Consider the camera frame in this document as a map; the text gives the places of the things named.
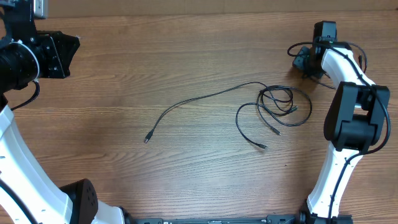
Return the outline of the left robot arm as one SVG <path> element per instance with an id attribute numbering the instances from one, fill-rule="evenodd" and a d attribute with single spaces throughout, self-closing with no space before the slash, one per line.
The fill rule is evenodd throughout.
<path id="1" fill-rule="evenodd" d="M 135 223 L 122 207 L 100 201 L 93 184 L 81 179 L 57 187 L 23 140 L 4 94 L 33 83 L 34 101 L 40 78 L 66 78 L 80 46 L 78 37 L 39 31 L 44 0 L 1 1 L 6 35 L 1 39 L 1 206 L 14 223 Z"/>

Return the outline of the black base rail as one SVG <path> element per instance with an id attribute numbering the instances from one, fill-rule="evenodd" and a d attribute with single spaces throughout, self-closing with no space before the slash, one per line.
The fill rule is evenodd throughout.
<path id="1" fill-rule="evenodd" d="M 164 220 L 161 218 L 131 218 L 126 223 L 132 224 L 305 224 L 305 223 L 336 223 L 353 224 L 350 215 L 333 218 L 328 221 L 326 218 L 310 217 L 307 218 L 304 213 L 300 215 L 268 215 L 263 218 L 193 218 L 193 219 L 173 219 Z"/>

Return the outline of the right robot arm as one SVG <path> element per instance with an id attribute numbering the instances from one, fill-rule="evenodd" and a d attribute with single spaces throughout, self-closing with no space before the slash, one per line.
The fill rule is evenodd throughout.
<path id="1" fill-rule="evenodd" d="M 366 76 L 365 51 L 355 56 L 351 42 L 340 42 L 336 23 L 314 25 L 313 40 L 299 43 L 293 66 L 307 77 L 330 77 L 336 90 L 323 134 L 326 157 L 312 192 L 290 223 L 352 223 L 339 207 L 351 174 L 363 156 L 382 149 L 391 134 L 387 106 L 390 91 Z"/>

